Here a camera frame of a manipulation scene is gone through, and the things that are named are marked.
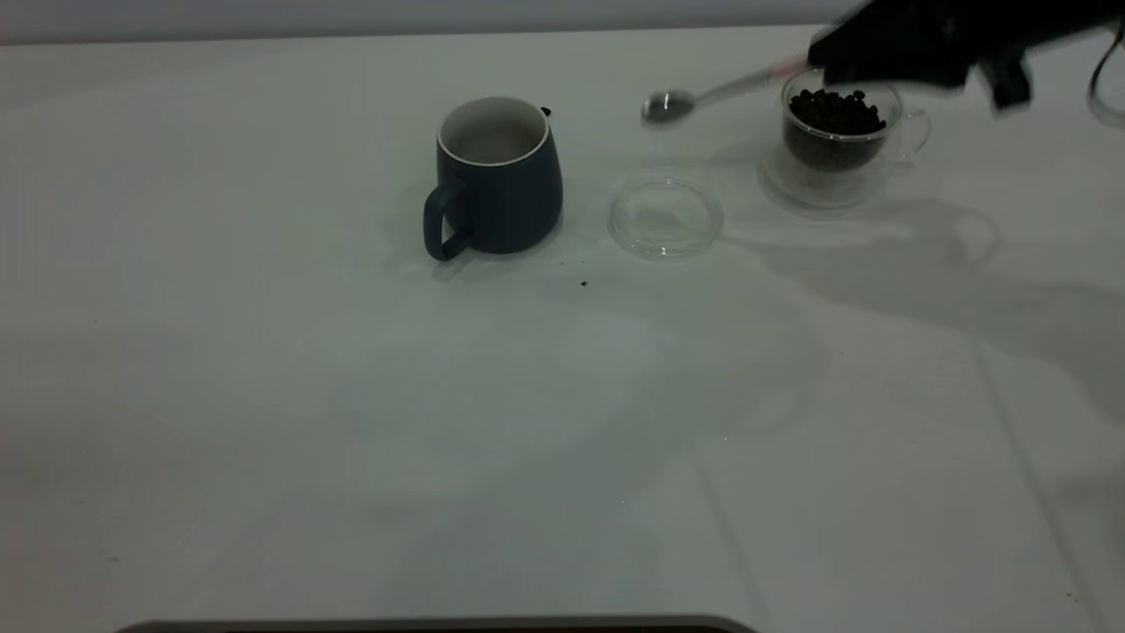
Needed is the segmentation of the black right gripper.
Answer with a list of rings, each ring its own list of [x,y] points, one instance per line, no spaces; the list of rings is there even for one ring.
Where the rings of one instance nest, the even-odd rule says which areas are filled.
[[[873,60],[868,76],[881,83],[962,87],[972,61],[962,49],[958,1],[873,1]],[[860,84],[871,79],[868,24],[849,20],[817,33],[809,60],[824,84]]]

